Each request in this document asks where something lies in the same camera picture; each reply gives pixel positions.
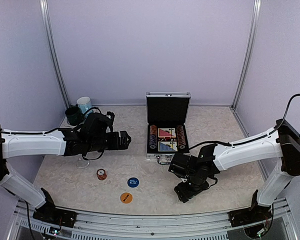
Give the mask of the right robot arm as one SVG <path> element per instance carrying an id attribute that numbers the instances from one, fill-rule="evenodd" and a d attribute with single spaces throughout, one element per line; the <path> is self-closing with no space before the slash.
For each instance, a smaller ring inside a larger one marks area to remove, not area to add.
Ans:
<path id="1" fill-rule="evenodd" d="M 186 203 L 209 189 L 207 179 L 216 179 L 216 174 L 272 158 L 279 161 L 263 187 L 253 194 L 251 207 L 245 212 L 250 222 L 256 222 L 291 180 L 300 176 L 300 134 L 286 120 L 278 119 L 273 129 L 239 141 L 205 142 L 197 157 L 176 153 L 168 170 L 182 180 L 174 191 Z"/>

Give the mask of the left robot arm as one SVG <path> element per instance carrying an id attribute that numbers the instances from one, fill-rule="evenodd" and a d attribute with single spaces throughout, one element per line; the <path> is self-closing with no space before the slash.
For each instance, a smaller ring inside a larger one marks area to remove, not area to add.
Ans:
<path id="1" fill-rule="evenodd" d="M 58 127 L 44 132 L 11 131 L 0 126 L 0 186 L 39 210 L 48 222 L 56 222 L 60 212 L 50 194 L 43 188 L 36 188 L 7 160 L 29 155 L 78 155 L 86 160 L 90 152 L 102 155 L 108 150 L 126 150 L 132 139 L 126 131 L 114 131 L 114 117 L 110 111 L 107 114 L 95 112 L 74 128 Z"/>

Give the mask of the red playing card deck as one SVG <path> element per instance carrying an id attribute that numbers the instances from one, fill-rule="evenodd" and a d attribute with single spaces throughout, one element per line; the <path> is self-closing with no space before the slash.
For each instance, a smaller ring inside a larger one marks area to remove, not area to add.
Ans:
<path id="1" fill-rule="evenodd" d="M 175 139 L 176 138 L 176 130 L 175 128 L 159 128 L 158 129 L 158 137 L 160 139 Z"/>

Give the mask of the aluminium poker case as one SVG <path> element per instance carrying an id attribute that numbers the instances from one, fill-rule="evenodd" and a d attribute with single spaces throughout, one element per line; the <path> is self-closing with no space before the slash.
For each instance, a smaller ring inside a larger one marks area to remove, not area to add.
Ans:
<path id="1" fill-rule="evenodd" d="M 185 122 L 189 92 L 147 92 L 147 159 L 171 163 L 175 153 L 189 154 Z"/>

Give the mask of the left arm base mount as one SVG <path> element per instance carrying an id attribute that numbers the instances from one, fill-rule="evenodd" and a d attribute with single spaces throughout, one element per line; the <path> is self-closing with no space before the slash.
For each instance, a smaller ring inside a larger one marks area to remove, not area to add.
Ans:
<path id="1" fill-rule="evenodd" d="M 77 213 L 55 207 L 41 207 L 34 211 L 33 218 L 53 225 L 73 228 Z"/>

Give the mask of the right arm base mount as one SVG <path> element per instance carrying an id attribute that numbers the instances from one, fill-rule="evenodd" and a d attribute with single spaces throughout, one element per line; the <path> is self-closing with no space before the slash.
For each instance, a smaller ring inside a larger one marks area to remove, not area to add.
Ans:
<path id="1" fill-rule="evenodd" d="M 243 225 L 252 224 L 258 221 L 264 221 L 266 218 L 271 218 L 272 213 L 269 209 L 266 210 L 249 210 L 243 208 L 233 210 L 228 213 L 231 226 L 238 227 Z"/>

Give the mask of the dark green mug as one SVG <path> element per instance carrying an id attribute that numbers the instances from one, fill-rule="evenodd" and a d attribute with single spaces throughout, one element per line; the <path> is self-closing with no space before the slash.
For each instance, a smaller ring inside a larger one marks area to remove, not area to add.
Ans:
<path id="1" fill-rule="evenodd" d="M 68 123 L 71 126 L 77 126 L 81 124 L 85 119 L 81 109 L 77 106 L 72 106 L 66 109 L 65 115 L 68 120 Z"/>

